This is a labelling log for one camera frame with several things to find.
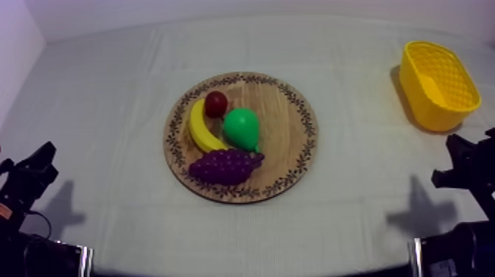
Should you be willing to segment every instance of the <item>purple grapes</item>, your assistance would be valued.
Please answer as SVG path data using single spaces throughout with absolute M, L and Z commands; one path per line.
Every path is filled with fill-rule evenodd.
M 205 183 L 219 183 L 224 186 L 235 186 L 244 183 L 253 170 L 261 166 L 264 155 L 237 149 L 215 150 L 189 166 L 189 174 Z

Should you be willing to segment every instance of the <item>yellow basket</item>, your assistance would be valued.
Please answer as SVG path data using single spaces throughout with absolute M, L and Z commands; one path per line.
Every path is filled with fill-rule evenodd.
M 427 130 L 450 130 L 481 105 L 457 56 L 434 43 L 406 44 L 399 78 L 416 121 Z

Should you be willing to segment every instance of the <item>round wooden tray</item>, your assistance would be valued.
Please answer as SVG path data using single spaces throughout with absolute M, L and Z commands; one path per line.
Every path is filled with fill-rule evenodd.
M 253 109 L 260 121 L 259 149 L 263 164 L 238 186 L 202 183 L 188 174 L 203 153 L 189 132 L 189 111 L 196 100 L 221 91 L 233 108 Z M 222 137 L 222 120 L 205 116 L 210 131 Z M 175 104 L 164 131 L 166 162 L 180 182 L 194 193 L 221 203 L 255 203 L 275 197 L 298 182 L 313 162 L 318 126 L 309 103 L 292 86 L 266 74 L 231 72 L 204 80 Z

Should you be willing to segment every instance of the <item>white wall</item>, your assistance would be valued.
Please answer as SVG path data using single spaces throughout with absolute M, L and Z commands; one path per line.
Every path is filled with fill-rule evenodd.
M 24 1 L 0 0 L 0 128 L 45 47 Z
M 495 0 L 27 0 L 49 41 L 140 24 L 235 15 L 328 13 L 495 40 Z

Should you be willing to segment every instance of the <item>white tablecloth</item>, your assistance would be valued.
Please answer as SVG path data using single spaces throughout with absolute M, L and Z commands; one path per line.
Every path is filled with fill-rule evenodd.
M 226 18 L 105 32 L 51 44 L 1 130 L 0 158 L 57 147 L 36 202 L 54 239 L 96 248 L 100 269 L 152 276 L 331 276 L 406 262 L 414 236 L 485 219 L 468 192 L 435 189 L 445 136 L 405 116 L 393 85 L 403 45 L 458 53 L 483 97 L 458 133 L 495 126 L 495 51 L 381 21 Z M 295 86 L 320 127 L 308 174 L 248 206 L 207 201 L 169 171 L 162 135 L 181 94 L 215 74 L 258 71 Z M 29 219 L 25 231 L 46 231 Z

